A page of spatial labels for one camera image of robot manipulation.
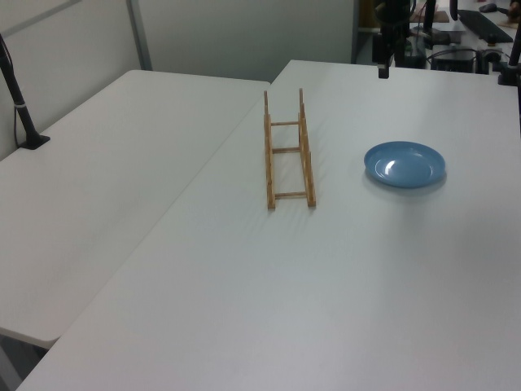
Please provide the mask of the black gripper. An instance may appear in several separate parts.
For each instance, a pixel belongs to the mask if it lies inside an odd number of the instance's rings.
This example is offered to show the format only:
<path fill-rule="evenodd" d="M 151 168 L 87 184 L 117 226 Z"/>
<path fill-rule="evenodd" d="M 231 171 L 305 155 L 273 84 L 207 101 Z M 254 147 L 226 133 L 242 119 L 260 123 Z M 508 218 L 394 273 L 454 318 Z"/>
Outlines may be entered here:
<path fill-rule="evenodd" d="M 409 21 L 413 13 L 414 2 L 410 0 L 379 0 L 375 2 L 375 19 L 381 26 L 386 26 L 381 27 L 380 31 L 373 36 L 373 62 L 377 64 L 380 79 L 389 78 L 392 43 L 396 66 L 398 68 L 405 67 L 405 52 L 409 35 L 409 24 L 406 24 L 406 22 Z M 392 31 L 388 27 L 395 27 L 393 39 Z"/>

